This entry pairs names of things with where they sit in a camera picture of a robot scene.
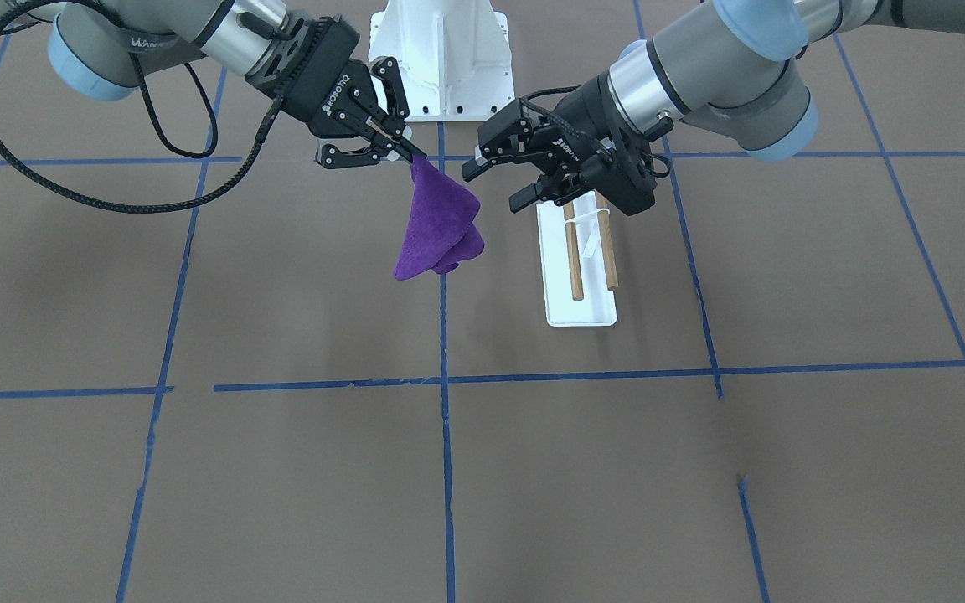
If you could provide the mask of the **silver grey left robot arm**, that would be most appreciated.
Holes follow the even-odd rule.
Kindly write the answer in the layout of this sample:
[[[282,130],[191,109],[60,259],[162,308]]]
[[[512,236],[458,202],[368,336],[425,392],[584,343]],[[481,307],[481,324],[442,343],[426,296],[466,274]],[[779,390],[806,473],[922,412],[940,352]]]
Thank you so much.
[[[512,100],[479,127],[462,176],[528,163],[539,179],[510,196],[513,211],[597,192],[633,216],[654,206],[668,175],[651,144],[680,122],[763,162],[788,159],[818,125],[797,54],[866,24],[965,35],[965,1],[704,1],[594,79],[560,89],[552,110],[533,95]]]

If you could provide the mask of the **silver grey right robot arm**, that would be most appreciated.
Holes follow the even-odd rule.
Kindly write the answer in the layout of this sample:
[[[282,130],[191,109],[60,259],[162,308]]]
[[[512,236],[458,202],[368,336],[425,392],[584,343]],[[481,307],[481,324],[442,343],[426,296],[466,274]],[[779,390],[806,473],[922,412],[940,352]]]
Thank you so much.
[[[359,32],[341,16],[283,1],[0,1],[7,24],[51,27],[49,61],[74,90],[118,101],[146,73],[210,58],[321,141],[323,168],[375,165],[424,153],[410,140],[398,62],[353,57]]]

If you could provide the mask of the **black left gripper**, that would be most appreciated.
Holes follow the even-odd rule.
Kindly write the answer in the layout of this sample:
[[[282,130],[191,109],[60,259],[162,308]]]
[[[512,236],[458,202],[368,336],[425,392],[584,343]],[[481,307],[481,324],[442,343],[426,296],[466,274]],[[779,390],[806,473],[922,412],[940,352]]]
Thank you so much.
[[[478,128],[474,157],[461,176],[471,182],[498,165],[531,164],[543,175],[509,196],[512,213],[536,203],[563,206],[592,191],[635,216],[654,206],[658,180],[671,173],[669,157],[651,145],[673,128],[669,116],[646,132],[628,125],[609,75],[601,74],[577,88],[534,91],[498,110]]]

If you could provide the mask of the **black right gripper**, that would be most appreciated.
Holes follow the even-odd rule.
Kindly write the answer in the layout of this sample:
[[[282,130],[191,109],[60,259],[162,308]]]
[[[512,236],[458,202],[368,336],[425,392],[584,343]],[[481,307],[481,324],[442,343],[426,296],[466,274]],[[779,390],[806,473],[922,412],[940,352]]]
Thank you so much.
[[[352,57],[359,32],[340,15],[312,18],[287,15],[273,31],[271,46],[245,77],[246,83],[268,98],[283,92],[281,111],[306,123],[315,137],[348,140],[358,134],[337,120],[348,108],[338,108],[343,93],[363,81],[364,68]],[[364,148],[345,152],[332,142],[320,141],[317,165],[325,169],[374,167],[379,162],[426,159],[424,150],[410,141],[405,84],[395,57],[382,56],[370,66],[375,90],[383,100],[367,106],[373,137]]]

